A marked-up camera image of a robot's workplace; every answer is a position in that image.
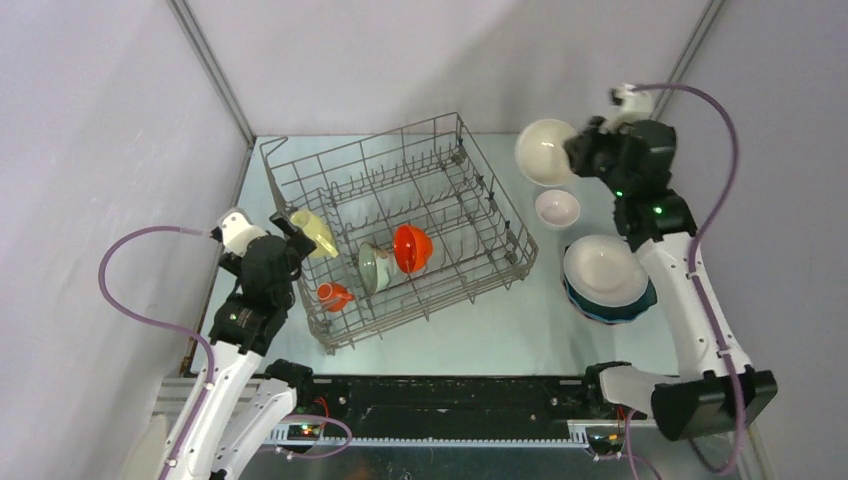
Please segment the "yellow mug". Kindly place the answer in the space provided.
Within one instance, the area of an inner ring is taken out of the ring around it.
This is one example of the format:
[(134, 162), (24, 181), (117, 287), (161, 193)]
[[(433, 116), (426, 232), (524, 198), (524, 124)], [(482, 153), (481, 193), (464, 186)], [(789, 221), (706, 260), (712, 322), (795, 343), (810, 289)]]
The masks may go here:
[(290, 221), (315, 243), (315, 250), (309, 254), (311, 259), (336, 258), (339, 255), (333, 233), (319, 215), (308, 209), (300, 209), (290, 215)]

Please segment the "pale green cup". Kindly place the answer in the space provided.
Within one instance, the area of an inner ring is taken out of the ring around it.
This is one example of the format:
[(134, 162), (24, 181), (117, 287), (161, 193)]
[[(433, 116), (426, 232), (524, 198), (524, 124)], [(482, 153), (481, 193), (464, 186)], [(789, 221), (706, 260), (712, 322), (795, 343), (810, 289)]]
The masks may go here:
[(358, 271), (365, 291), (376, 294), (389, 287), (397, 272), (392, 253), (370, 242), (362, 242), (358, 251)]

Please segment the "white ribbed bowl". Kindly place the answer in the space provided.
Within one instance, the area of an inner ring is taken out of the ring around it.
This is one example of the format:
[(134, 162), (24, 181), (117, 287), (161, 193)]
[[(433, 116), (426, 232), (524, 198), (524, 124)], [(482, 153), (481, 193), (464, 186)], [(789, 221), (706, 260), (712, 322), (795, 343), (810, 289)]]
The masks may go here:
[(576, 179), (564, 148), (566, 141), (576, 135), (570, 124), (557, 119), (540, 119), (527, 125), (514, 148), (521, 174), (544, 187), (562, 186)]

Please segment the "white plate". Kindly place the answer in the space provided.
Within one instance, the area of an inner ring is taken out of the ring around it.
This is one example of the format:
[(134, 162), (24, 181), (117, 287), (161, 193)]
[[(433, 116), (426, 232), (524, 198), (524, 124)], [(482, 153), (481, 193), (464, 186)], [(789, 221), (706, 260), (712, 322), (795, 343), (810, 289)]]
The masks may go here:
[(649, 276), (621, 239), (593, 234), (569, 245), (563, 255), (563, 277), (580, 301), (599, 307), (626, 307), (647, 291)]

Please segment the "grey wire dish rack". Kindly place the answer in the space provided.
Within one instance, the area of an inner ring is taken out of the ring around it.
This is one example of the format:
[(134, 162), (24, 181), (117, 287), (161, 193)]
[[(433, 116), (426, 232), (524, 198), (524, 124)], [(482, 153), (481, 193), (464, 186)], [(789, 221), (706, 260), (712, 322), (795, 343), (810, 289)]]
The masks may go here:
[(304, 262), (311, 334), (329, 354), (526, 278), (538, 255), (465, 121), (451, 112), (297, 156), (258, 146), (274, 204), (328, 227)]

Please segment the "orange bowl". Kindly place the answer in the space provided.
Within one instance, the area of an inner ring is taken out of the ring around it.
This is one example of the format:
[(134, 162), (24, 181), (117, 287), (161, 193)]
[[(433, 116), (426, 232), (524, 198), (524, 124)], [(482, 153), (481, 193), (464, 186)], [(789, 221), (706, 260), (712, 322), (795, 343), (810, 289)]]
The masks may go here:
[(400, 225), (393, 237), (393, 253), (398, 268), (406, 274), (423, 269), (434, 252), (431, 238), (419, 227)]

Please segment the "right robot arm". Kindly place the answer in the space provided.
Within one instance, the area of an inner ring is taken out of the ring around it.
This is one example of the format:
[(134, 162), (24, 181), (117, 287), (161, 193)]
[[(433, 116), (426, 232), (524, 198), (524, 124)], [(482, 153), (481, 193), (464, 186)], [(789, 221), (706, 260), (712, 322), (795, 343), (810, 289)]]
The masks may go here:
[(677, 135), (653, 120), (610, 127), (594, 116), (563, 143), (571, 171), (613, 193), (613, 218), (653, 283), (671, 330), (678, 372), (652, 374), (625, 362), (592, 367), (585, 411), (606, 418), (620, 405), (655, 420), (668, 440), (747, 429), (774, 399), (769, 370), (756, 370), (726, 321), (700, 254), (705, 229), (669, 186)]

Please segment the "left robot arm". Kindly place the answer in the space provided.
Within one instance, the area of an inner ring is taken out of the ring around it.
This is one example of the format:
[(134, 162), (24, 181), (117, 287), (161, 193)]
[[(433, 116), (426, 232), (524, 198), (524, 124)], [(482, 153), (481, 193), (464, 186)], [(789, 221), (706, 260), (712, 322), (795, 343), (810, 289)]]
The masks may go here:
[(295, 304), (293, 285), (315, 249), (282, 215), (271, 220), (282, 235), (232, 208), (213, 232), (236, 286), (215, 313), (205, 367), (165, 442), (157, 479), (236, 479), (284, 416), (304, 416), (315, 406), (311, 384), (270, 377), (257, 387), (253, 406), (234, 412)]

